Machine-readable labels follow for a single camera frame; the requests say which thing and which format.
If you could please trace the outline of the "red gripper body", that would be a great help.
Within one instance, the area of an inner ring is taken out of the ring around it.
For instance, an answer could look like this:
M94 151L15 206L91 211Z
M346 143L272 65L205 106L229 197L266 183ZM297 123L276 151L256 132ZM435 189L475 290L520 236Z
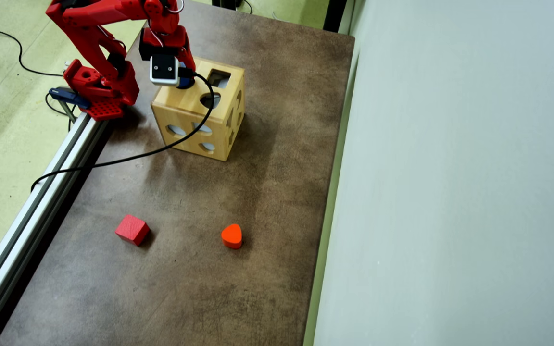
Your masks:
M170 34L160 34L145 27L140 33L138 51L143 61L149 61L154 54L173 55L179 59L179 47L182 47L189 37L184 26L177 26Z

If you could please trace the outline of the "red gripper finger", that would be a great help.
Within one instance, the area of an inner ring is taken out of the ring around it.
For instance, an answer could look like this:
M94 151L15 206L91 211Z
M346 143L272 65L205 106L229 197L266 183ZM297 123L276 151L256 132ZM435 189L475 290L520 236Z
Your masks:
M189 41L185 41L182 47L179 47L179 62L184 65L185 68L196 71L196 64L193 55L190 50Z

